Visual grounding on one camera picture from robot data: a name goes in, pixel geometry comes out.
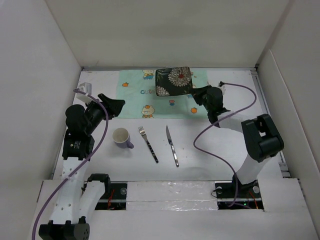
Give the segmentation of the black floral square plate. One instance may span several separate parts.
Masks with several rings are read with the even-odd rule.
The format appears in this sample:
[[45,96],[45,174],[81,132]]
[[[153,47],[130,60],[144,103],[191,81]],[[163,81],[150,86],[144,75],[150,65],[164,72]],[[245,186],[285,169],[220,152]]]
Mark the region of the black floral square plate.
[[155,93],[158,97],[188,95],[192,89],[192,74],[187,66],[161,68],[155,71]]

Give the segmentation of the green cartoon print cloth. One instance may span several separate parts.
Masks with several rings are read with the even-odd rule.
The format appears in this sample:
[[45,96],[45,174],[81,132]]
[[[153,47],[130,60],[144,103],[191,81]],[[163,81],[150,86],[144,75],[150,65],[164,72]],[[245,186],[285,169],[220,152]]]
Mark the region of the green cartoon print cloth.
[[198,106],[191,94],[180,96],[156,95],[156,71],[121,70],[116,98],[125,100],[119,115],[123,119],[205,119],[207,111]]

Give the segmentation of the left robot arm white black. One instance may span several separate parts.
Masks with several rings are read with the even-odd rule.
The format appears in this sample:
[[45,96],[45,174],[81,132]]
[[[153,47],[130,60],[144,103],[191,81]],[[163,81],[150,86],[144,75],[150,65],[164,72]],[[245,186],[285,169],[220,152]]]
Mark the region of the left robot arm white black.
[[85,179],[93,154],[102,141],[95,144],[92,133],[101,121],[117,117],[125,101],[100,93],[97,98],[75,90],[84,97],[85,105],[73,104],[65,111],[66,132],[62,146],[62,180],[40,209],[31,238],[43,240],[87,240],[89,221],[100,198],[111,194],[108,174],[94,173]]

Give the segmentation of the purple mug white inside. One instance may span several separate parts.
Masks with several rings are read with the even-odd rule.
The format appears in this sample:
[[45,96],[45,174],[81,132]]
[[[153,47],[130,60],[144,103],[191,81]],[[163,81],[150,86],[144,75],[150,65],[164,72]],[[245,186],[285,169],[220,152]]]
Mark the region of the purple mug white inside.
[[131,142],[129,132],[125,128],[117,128],[112,133],[113,142],[122,149],[133,149],[134,145]]

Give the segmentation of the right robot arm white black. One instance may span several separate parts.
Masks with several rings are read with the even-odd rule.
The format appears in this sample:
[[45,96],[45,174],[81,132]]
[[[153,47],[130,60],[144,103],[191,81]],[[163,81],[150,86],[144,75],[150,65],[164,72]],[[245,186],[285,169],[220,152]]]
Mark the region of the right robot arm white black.
[[262,114],[250,117],[241,114],[254,103],[237,111],[224,107],[223,91],[219,87],[207,85],[194,88],[191,95],[199,106],[207,111],[210,126],[230,129],[243,134],[247,156],[239,168],[233,172],[231,191],[237,197],[243,197],[256,182],[266,163],[284,149],[284,141],[272,117]]

